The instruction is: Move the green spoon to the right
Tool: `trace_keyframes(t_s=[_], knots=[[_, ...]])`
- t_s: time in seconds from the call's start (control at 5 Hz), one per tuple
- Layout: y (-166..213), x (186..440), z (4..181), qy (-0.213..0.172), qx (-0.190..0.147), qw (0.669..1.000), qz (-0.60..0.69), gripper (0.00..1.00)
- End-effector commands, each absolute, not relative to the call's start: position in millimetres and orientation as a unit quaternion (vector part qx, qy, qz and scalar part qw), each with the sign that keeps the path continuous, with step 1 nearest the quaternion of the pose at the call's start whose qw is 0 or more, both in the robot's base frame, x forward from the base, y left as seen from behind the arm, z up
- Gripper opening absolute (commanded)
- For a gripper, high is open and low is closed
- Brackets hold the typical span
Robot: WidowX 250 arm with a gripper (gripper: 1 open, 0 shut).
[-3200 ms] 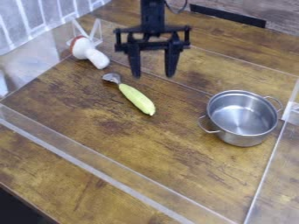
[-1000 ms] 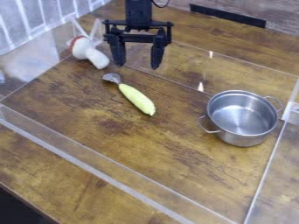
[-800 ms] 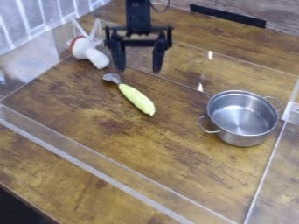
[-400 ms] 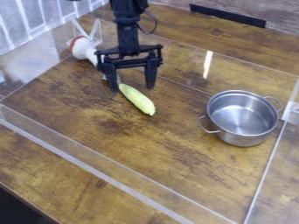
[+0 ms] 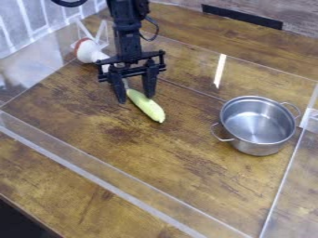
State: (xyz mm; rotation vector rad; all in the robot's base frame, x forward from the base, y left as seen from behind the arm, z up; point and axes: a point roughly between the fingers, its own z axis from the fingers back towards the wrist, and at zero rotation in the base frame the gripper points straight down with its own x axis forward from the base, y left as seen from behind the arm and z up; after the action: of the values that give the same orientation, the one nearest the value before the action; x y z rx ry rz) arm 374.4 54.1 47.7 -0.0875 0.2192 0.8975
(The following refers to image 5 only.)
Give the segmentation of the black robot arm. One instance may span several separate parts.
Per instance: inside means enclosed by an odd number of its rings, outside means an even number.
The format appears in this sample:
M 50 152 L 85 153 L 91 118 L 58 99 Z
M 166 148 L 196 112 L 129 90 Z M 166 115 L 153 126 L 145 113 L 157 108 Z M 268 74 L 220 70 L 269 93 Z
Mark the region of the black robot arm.
M 157 38 L 156 35 L 148 39 L 140 32 L 142 20 L 148 20 L 160 28 L 156 20 L 149 17 L 150 0 L 108 0 L 108 6 L 114 19 L 117 55 L 97 61 L 98 80 L 113 85 L 118 102 L 125 104 L 128 93 L 124 79 L 137 75 L 142 76 L 146 97 L 154 97 L 158 74 L 168 69 L 166 51 L 142 50 L 141 39 L 150 42 Z

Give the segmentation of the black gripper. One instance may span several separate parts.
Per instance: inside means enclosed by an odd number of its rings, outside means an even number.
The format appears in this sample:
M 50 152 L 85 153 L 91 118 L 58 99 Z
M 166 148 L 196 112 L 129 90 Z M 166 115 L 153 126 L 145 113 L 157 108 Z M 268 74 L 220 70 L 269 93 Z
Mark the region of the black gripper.
M 116 55 L 97 61 L 98 80 L 113 84 L 118 102 L 125 104 L 128 93 L 122 79 L 141 75 L 145 94 L 152 99 L 156 95 L 158 74 L 166 70 L 166 51 L 145 51 L 141 42 L 144 35 L 140 31 L 114 31 L 114 34 Z

